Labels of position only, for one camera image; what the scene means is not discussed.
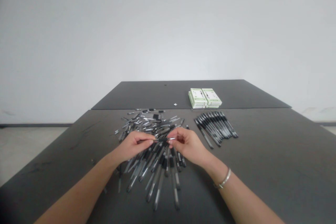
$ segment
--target forearm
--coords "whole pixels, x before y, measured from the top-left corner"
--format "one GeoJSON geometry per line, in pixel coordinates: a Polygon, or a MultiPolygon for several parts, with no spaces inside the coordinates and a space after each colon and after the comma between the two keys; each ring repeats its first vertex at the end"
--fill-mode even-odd
{"type": "Polygon", "coordinates": [[[36,223],[86,223],[93,207],[119,164],[113,153],[102,158],[77,184],[53,204],[36,223]]]}
{"type": "MultiPolygon", "coordinates": [[[[228,173],[228,167],[218,158],[209,155],[203,168],[215,184],[220,184],[228,173]]],[[[224,188],[219,189],[233,218],[238,224],[282,223],[283,221],[256,196],[234,173],[224,188]]]]}

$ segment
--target stack of boxes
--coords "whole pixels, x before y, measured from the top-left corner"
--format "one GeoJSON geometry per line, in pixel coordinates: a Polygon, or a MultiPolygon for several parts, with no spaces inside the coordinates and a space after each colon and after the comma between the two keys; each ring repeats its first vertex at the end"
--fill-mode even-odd
{"type": "Polygon", "coordinates": [[[189,99],[193,109],[217,109],[222,104],[213,89],[190,89],[189,99]]]}

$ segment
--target dark gray table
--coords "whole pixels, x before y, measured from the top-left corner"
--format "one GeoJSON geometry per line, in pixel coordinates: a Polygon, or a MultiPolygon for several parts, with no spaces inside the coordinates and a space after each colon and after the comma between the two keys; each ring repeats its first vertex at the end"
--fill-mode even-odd
{"type": "Polygon", "coordinates": [[[185,80],[120,82],[92,109],[191,109],[190,88],[212,88],[223,109],[290,107],[245,80],[185,80]]]}
{"type": "MultiPolygon", "coordinates": [[[[286,223],[336,220],[336,136],[289,108],[222,110],[239,134],[211,150],[286,223]]],[[[114,131],[127,110],[90,110],[0,188],[1,204],[15,223],[32,223],[118,145],[114,131]]],[[[193,122],[202,110],[168,110],[193,122]]],[[[180,173],[181,210],[174,209],[165,178],[157,212],[145,201],[148,180],[126,192],[129,174],[117,193],[114,174],[89,223],[233,223],[209,176],[187,161],[180,173]]]]}

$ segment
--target gray floor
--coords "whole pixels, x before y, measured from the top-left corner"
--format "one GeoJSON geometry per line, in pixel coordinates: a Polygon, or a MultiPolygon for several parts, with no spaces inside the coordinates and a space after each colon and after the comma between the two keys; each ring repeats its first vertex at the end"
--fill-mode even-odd
{"type": "MultiPolygon", "coordinates": [[[[336,127],[324,127],[336,135],[336,127]]],[[[67,128],[0,129],[0,186],[29,163],[67,128]]]]}

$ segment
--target silver bangle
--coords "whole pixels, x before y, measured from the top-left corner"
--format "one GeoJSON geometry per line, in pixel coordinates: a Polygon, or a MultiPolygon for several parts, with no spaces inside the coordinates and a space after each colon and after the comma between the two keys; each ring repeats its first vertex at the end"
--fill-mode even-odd
{"type": "Polygon", "coordinates": [[[229,180],[230,175],[231,175],[231,169],[229,168],[229,171],[227,172],[227,175],[226,175],[226,178],[224,179],[224,181],[222,183],[220,183],[219,185],[214,184],[214,187],[217,188],[217,189],[223,188],[224,184],[229,180]]]}

